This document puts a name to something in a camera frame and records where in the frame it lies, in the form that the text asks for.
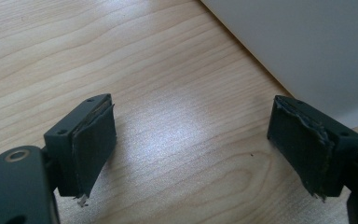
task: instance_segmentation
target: wood grain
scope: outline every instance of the wood grain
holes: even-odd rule
[[[62,223],[348,222],[266,139],[288,93],[200,2],[0,1],[0,153],[106,92],[115,154]]]

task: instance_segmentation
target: wooden table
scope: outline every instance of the wooden table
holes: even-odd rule
[[[116,152],[62,223],[348,222],[349,191],[312,198],[266,138],[288,93],[199,1],[0,1],[0,153],[105,92]]]

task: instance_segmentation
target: light wood surface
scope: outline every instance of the light wood surface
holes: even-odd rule
[[[0,153],[106,92],[116,152],[62,223],[348,222],[266,138],[288,93],[199,1],[0,1]]]

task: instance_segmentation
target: black plastic part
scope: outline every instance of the black plastic part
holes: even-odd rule
[[[16,147],[0,155],[0,224],[59,223],[38,147]]]
[[[284,96],[275,97],[268,139],[294,167],[308,192],[322,198],[339,196],[342,170],[358,155],[358,133]]]
[[[60,165],[61,174],[52,182],[61,196],[90,196],[117,141],[110,94],[81,103],[45,133],[45,141],[46,158]]]

